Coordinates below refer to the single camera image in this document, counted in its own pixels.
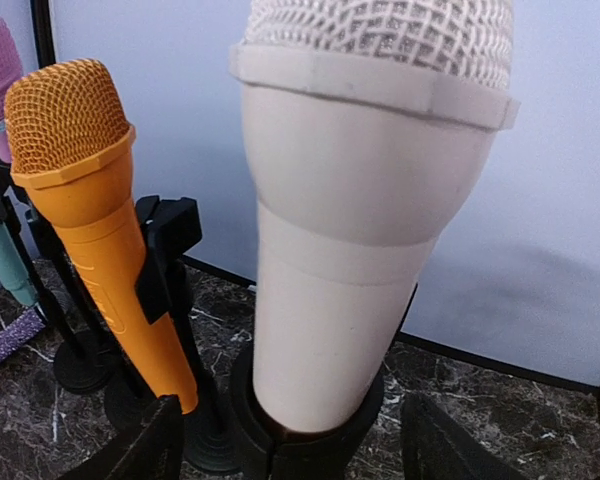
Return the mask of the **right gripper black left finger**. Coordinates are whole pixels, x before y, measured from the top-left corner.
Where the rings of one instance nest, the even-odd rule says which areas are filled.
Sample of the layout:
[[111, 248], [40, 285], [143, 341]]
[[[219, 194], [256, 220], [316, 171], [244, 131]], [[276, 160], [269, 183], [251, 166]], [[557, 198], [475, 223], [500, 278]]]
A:
[[141, 419], [118, 433], [66, 479], [178, 479], [184, 448], [184, 418], [177, 396], [161, 396]]

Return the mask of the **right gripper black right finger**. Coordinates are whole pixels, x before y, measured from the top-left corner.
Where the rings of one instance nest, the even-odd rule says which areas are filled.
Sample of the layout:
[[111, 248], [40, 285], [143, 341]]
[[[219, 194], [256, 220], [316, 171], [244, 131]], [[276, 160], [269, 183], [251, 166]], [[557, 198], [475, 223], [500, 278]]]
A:
[[419, 393], [404, 397], [400, 440], [406, 479], [525, 479]]

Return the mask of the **glitter microphone with silver grille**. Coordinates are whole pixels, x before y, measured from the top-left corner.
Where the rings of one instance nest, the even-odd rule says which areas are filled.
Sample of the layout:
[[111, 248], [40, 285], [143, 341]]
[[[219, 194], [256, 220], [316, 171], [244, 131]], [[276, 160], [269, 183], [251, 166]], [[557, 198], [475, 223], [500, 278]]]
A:
[[36, 308], [25, 310], [9, 325], [0, 329], [0, 364], [27, 344], [45, 328]]

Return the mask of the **cream white microphone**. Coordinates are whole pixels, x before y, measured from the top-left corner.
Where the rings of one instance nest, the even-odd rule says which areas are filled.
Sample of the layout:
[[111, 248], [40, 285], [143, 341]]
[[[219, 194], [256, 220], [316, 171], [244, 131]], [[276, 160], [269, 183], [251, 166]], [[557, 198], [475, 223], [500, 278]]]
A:
[[359, 408], [509, 95], [510, 1], [255, 1], [230, 54], [258, 200], [253, 387], [282, 428]]

